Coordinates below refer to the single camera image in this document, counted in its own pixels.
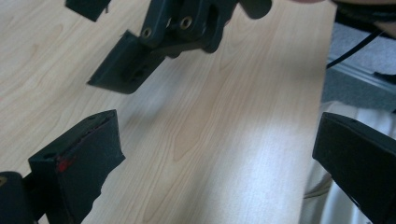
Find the black cable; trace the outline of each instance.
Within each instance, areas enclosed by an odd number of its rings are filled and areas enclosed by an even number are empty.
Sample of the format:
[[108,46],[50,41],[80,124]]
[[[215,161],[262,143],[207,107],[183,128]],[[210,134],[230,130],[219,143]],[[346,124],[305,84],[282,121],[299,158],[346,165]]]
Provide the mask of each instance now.
[[331,63],[328,63],[326,68],[329,69],[336,64],[342,62],[343,60],[349,58],[352,56],[354,53],[358,52],[360,49],[364,48],[366,45],[368,45],[370,42],[372,42],[374,39],[376,39],[379,35],[381,35],[383,31],[381,30],[375,30],[372,32],[369,36],[364,38],[357,46],[355,46],[353,49],[350,49],[347,53],[341,55],[339,58],[336,60],[332,61]]

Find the person's hand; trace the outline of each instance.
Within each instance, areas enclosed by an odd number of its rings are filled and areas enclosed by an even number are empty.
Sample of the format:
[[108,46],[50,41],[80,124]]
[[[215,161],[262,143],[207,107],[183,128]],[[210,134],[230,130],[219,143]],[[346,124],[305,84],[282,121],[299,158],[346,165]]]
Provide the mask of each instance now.
[[[299,3],[316,3],[324,0],[292,0]],[[396,4],[396,0],[337,0],[338,2],[360,5],[386,5]],[[396,22],[376,22],[375,25],[396,38]]]

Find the wood grain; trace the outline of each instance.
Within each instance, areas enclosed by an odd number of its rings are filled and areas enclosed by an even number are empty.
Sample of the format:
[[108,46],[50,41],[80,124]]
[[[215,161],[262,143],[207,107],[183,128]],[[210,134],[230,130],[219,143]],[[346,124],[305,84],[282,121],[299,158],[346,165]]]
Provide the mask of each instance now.
[[121,95],[85,83],[149,1],[114,0],[97,23],[63,3],[0,2],[0,170],[27,175],[36,151],[116,108],[127,160],[84,223],[298,222],[333,6],[237,8],[216,53],[166,60]]

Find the light wood tabletop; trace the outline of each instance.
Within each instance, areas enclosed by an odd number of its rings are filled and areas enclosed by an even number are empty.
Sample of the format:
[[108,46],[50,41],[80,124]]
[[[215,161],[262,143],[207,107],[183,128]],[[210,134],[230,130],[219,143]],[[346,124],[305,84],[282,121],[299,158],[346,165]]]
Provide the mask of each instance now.
[[63,0],[0,1],[0,171],[27,175],[39,149],[117,109],[126,160],[84,223],[297,223],[332,4],[275,0],[258,21],[238,7],[216,53],[166,60],[131,95],[87,86],[148,6],[113,0],[94,23]]

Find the white fabric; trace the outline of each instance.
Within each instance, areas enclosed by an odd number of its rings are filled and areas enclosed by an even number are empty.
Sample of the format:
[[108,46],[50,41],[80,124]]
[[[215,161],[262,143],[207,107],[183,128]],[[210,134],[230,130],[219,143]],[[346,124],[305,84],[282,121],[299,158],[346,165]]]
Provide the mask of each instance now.
[[[320,111],[356,119],[396,139],[396,116],[389,112],[361,109],[338,102],[323,104]],[[301,224],[371,223],[317,161],[312,160],[310,167],[310,178],[305,188],[300,217]]]

